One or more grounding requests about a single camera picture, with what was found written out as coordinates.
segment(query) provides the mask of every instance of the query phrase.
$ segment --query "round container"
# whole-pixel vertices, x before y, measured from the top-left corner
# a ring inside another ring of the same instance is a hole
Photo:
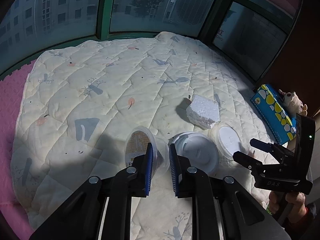
[[[233,160],[233,154],[236,151],[248,154],[249,142],[247,137],[237,131],[241,127],[236,125],[232,120],[230,122],[220,122],[213,126],[211,138],[215,142],[218,150],[229,160]]]
[[[213,141],[202,133],[185,132],[177,135],[172,143],[177,154],[187,157],[191,166],[207,174],[213,173],[219,164],[218,149]]]
[[[132,165],[133,159],[146,153],[148,143],[152,144],[153,163],[152,176],[164,175],[169,169],[169,147],[164,140],[154,136],[144,126],[138,126],[132,130],[125,142],[124,161],[126,167]]]

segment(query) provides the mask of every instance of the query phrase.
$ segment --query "screw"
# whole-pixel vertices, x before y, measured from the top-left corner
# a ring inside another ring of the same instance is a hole
[[[135,173],[137,169],[135,167],[129,167],[127,168],[127,173]]]
[[[187,168],[187,171],[189,173],[196,173],[197,172],[197,168],[196,167],[189,167],[189,168]]]
[[[224,181],[225,181],[226,183],[228,183],[228,184],[232,184],[232,183],[235,182],[235,180],[233,179],[233,177],[230,177],[230,176],[226,176],[226,177],[224,178]]]
[[[92,177],[89,178],[89,183],[90,183],[90,184],[95,184],[95,183],[97,183],[98,181],[99,181],[99,178],[96,177],[96,176],[92,176]]]

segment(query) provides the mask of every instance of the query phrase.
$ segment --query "pink mat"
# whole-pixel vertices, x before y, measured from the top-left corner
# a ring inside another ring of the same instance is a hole
[[[28,217],[12,189],[10,162],[16,120],[19,115],[23,87],[35,60],[23,65],[0,81],[0,210],[21,240],[28,240],[33,230]]]

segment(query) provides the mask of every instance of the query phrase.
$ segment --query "blue tissue box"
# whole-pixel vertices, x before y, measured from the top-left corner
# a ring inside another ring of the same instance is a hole
[[[259,87],[250,101],[270,128],[278,144],[282,145],[295,138],[296,120],[288,116],[281,106],[279,94],[270,85]]]

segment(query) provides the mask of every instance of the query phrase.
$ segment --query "brown wall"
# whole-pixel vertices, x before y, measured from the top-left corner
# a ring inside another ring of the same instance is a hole
[[[283,92],[295,91],[308,106],[308,116],[320,108],[320,8],[304,1],[286,45],[257,87],[269,83]]]

